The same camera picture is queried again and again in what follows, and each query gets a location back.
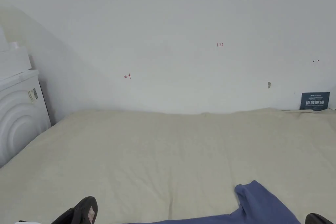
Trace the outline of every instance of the white washing machine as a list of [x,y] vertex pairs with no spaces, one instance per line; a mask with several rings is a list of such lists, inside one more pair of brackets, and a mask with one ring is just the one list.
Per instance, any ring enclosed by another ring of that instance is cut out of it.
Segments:
[[51,126],[38,74],[28,70],[0,81],[0,167]]

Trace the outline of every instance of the mattress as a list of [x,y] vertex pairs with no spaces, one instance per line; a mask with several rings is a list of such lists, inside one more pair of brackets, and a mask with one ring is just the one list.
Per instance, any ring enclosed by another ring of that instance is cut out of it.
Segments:
[[304,223],[336,221],[336,112],[83,111],[0,169],[1,223],[51,223],[88,195],[96,224],[227,214],[257,180]]

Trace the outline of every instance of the blue cloth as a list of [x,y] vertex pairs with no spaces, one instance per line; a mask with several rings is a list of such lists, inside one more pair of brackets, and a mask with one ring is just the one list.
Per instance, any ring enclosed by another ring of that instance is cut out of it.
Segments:
[[187,220],[167,220],[156,224],[300,224],[282,202],[257,181],[237,185],[239,208],[231,214]]

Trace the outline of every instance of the sticker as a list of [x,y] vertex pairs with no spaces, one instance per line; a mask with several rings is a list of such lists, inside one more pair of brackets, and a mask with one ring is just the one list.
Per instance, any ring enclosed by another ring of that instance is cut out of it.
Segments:
[[33,88],[32,90],[28,91],[28,96],[31,102],[34,102],[38,99],[36,89]]
[[321,111],[328,108],[330,92],[302,93],[300,110]]
[[90,208],[89,213],[87,214],[90,223],[92,224],[92,221],[94,220],[94,216],[95,216],[95,211],[92,209],[92,207]]

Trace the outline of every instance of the blue card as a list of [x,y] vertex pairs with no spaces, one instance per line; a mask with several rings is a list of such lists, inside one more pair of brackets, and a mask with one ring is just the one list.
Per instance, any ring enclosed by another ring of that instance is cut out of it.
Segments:
[[329,96],[330,92],[302,93],[300,110],[326,110]]

